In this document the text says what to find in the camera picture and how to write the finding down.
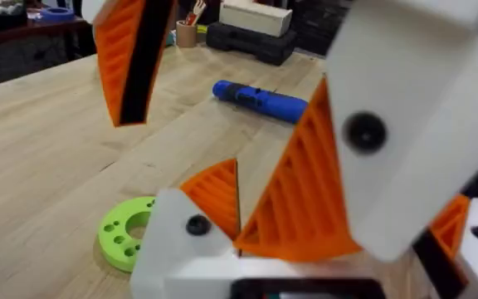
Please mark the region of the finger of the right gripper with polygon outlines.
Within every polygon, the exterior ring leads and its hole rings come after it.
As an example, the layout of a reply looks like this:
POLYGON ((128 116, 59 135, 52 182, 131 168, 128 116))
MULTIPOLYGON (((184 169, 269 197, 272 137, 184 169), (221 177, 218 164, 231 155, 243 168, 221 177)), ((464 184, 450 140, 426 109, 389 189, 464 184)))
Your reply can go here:
POLYGON ((174 0, 92 3, 92 27, 105 103, 113 126, 147 122, 174 0))
POLYGON ((235 247, 402 255, 478 173, 478 1, 357 1, 235 247))

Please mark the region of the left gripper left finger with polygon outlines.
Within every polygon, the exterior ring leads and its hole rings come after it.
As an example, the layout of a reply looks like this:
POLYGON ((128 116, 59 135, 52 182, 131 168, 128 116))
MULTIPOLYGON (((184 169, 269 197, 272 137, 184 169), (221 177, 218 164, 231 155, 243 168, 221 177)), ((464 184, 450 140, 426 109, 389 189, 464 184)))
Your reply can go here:
POLYGON ((132 297, 230 297, 224 275, 237 259, 237 186, 237 161, 227 159, 158 192, 130 278, 132 297))

